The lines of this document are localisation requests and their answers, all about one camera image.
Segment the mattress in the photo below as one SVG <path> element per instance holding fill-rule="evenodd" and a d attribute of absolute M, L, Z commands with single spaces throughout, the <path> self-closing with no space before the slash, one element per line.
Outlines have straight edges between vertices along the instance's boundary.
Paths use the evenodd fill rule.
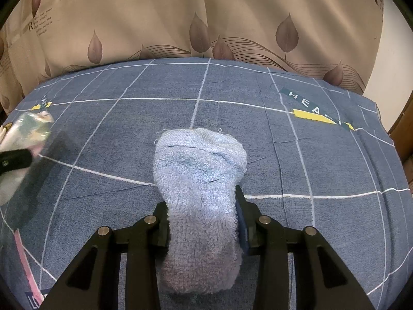
<path fill-rule="evenodd" d="M 412 273 L 412 195 L 377 106 L 363 96 L 236 61 L 140 60 L 40 84 L 6 123 L 36 110 L 45 95 L 51 137 L 1 206 L 0 274 L 26 309 L 37 304 L 13 232 L 47 294 L 98 227 L 130 226 L 162 201 L 152 161 L 164 129 L 204 127 L 235 137 L 247 152 L 245 197 L 284 226 L 315 226 L 376 309 L 387 309 Z M 160 292 L 162 309 L 252 308 L 258 264 L 244 257 L 227 291 Z M 295 309 L 291 257 L 289 267 Z"/>

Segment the folded towel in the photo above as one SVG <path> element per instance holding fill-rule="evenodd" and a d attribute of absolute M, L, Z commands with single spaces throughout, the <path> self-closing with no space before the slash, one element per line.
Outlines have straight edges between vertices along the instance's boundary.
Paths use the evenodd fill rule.
<path fill-rule="evenodd" d="M 242 260 L 235 185 L 246 166 L 245 150 L 230 135 L 204 128 L 162 134 L 154 182 L 168 205 L 171 239 L 161 285 L 177 293 L 233 286 Z"/>

